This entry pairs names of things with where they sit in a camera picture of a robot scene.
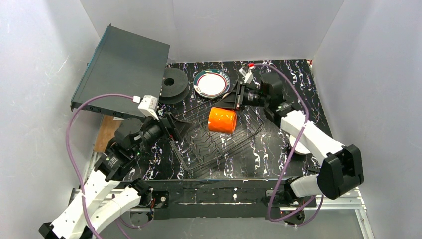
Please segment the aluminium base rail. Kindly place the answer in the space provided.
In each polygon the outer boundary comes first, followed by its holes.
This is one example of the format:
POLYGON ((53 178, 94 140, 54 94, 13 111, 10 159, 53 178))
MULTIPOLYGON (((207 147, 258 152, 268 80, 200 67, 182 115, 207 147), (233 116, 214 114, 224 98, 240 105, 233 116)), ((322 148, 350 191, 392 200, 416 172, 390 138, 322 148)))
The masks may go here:
MULTIPOLYGON (((175 218, 263 218, 273 191, 263 184, 245 181, 242 186, 232 187, 224 182, 186 181, 158 182, 149 196, 147 205, 155 212, 155 219, 175 218)), ((366 206, 356 187, 335 200, 322 195, 314 199, 306 196, 288 204, 275 197, 271 206, 271 217, 284 217, 283 222, 298 227, 310 218, 305 211, 354 210, 360 220, 364 238, 374 238, 366 206)))

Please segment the black foam spool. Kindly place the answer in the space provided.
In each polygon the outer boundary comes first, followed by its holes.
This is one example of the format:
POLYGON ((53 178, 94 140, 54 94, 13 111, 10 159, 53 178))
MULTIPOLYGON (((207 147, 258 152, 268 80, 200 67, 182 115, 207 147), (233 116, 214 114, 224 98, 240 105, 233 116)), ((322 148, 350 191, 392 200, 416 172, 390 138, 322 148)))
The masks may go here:
POLYGON ((188 91, 189 81, 184 71, 177 68, 166 68, 159 102, 162 104, 176 104, 184 99, 188 91))

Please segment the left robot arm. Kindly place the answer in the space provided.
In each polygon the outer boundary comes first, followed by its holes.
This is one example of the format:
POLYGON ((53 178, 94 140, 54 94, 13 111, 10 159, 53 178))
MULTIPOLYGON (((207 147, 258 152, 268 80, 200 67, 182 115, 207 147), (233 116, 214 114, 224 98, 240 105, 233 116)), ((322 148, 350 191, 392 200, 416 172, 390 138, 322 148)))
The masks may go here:
POLYGON ((159 120, 147 117, 123 120, 109 141, 105 154, 97 160, 89 178, 65 211, 54 221, 43 223, 39 233, 45 239, 92 239, 135 206, 148 207, 153 188, 135 179, 115 198, 102 205, 133 168, 142 153, 160 139, 180 141, 192 123, 165 113, 159 120))

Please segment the wooden board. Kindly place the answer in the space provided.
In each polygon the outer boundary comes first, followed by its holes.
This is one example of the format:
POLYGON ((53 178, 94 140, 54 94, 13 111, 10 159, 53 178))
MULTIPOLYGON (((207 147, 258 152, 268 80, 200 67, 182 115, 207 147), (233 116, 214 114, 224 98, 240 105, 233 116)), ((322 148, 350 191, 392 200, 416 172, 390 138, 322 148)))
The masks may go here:
POLYGON ((120 126, 123 118, 104 115, 96 137, 93 152, 104 152, 109 141, 114 137, 115 131, 120 126))

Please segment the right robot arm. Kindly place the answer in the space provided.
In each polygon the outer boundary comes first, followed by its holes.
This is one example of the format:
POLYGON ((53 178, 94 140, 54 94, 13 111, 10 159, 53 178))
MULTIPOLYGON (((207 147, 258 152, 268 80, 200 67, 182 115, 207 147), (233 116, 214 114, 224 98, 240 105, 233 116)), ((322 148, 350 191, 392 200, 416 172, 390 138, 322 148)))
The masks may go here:
POLYGON ((239 71, 243 79, 223 98, 221 106, 231 110, 240 110, 245 106, 263 107, 266 118, 294 138, 288 157, 291 158, 301 144, 320 165, 318 174, 288 179, 282 190, 275 189, 269 198, 269 206, 275 199, 289 204, 315 195, 335 200, 364 182, 360 149, 353 144, 346 146, 319 129, 309 120, 306 105, 299 107, 289 103, 284 98, 279 79, 285 78, 284 74, 262 74, 259 90, 252 90, 247 87, 253 79, 251 68, 239 71))

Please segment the white floral bowl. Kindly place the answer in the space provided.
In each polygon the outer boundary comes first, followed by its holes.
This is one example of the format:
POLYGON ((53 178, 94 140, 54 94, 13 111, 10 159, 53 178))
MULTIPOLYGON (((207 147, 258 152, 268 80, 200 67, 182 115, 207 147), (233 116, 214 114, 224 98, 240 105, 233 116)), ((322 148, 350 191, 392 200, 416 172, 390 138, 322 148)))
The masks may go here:
MULTIPOLYGON (((289 136, 290 147, 293 147, 295 142, 296 142, 296 138, 290 135, 289 136)), ((307 155, 307 154, 310 154, 311 152, 303 144, 298 142, 294 149, 294 153, 298 155, 307 155)))

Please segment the dark grey metal box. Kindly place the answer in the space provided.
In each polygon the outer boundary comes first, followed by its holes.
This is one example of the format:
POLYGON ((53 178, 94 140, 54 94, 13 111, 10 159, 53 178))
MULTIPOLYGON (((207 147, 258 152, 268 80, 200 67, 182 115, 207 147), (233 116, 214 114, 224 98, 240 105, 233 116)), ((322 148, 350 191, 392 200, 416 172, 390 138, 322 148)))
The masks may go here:
POLYGON ((103 94, 160 96, 170 46, 107 26, 71 98, 70 108, 103 94))

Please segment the black bit holder strip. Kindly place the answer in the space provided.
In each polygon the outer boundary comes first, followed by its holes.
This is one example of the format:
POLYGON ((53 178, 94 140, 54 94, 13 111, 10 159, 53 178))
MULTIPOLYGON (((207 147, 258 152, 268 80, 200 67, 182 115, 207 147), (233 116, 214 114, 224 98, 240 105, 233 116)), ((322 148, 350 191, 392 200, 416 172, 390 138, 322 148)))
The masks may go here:
POLYGON ((307 165, 306 166, 306 172, 308 174, 319 174, 320 173, 320 168, 319 167, 315 167, 313 165, 307 165))

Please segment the white plate green red rim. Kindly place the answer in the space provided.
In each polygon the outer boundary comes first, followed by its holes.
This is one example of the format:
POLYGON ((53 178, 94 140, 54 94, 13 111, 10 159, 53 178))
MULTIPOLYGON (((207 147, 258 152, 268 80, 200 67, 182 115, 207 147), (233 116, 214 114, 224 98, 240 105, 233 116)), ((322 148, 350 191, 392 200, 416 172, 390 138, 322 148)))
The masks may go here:
POLYGON ((194 77, 193 87, 200 96, 212 99, 227 93, 231 87, 231 80, 223 70, 206 69, 194 77))

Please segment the orange mug black handle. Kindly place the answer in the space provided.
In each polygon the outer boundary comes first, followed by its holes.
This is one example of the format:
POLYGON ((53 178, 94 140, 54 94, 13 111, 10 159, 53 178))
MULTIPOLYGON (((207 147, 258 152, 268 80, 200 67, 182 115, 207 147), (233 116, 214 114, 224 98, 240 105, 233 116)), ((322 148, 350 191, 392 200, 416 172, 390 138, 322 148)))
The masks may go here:
POLYGON ((237 123, 235 110, 212 107, 208 117, 208 130, 225 134, 233 134, 237 123))

